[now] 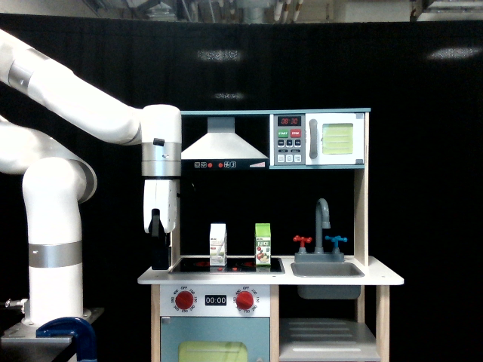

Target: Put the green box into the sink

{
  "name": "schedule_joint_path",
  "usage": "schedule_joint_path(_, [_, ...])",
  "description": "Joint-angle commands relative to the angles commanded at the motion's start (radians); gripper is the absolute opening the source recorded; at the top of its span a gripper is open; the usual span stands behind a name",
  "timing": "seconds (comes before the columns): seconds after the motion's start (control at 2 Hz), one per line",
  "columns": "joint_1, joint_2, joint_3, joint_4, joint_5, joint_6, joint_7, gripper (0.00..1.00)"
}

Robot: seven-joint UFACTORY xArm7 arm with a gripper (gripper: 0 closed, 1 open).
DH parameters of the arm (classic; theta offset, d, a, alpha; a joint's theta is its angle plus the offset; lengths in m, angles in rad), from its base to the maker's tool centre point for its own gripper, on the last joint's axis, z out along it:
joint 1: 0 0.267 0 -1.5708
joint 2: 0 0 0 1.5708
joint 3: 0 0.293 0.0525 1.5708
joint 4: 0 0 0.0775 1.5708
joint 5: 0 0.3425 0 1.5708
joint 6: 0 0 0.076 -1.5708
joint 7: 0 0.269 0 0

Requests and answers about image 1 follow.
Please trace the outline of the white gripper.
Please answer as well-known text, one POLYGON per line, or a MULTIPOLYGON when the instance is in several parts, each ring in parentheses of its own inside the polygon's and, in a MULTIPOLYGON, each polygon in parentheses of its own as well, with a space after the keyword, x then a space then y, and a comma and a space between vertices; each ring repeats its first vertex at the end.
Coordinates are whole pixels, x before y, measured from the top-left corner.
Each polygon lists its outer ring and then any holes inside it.
POLYGON ((169 235, 177 227, 180 179, 145 178, 143 189, 143 225, 151 240, 153 270, 168 270, 171 265, 169 235))

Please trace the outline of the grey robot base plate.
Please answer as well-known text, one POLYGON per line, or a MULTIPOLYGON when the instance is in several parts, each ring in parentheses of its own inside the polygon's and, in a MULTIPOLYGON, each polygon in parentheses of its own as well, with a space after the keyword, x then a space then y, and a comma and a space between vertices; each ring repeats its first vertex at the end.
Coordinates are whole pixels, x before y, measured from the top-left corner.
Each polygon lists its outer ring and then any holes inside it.
POLYGON ((103 312, 103 308, 90 308, 80 318, 61 318, 42 327, 19 322, 1 333, 1 360, 96 361, 92 323, 103 312))

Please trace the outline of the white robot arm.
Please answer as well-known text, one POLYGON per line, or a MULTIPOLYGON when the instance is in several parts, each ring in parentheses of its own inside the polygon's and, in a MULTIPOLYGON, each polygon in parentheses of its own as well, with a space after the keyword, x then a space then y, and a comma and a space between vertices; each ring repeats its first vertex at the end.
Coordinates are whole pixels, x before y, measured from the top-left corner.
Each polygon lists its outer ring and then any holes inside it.
MULTIPOLYGON (((128 106, 7 32, 1 80, 107 143, 142 148, 143 224, 153 237, 177 221, 182 127, 175 106, 128 106)), ((22 176, 29 245, 26 322, 84 313, 81 203, 97 188, 92 167, 52 137, 1 121, 1 170, 22 176)))

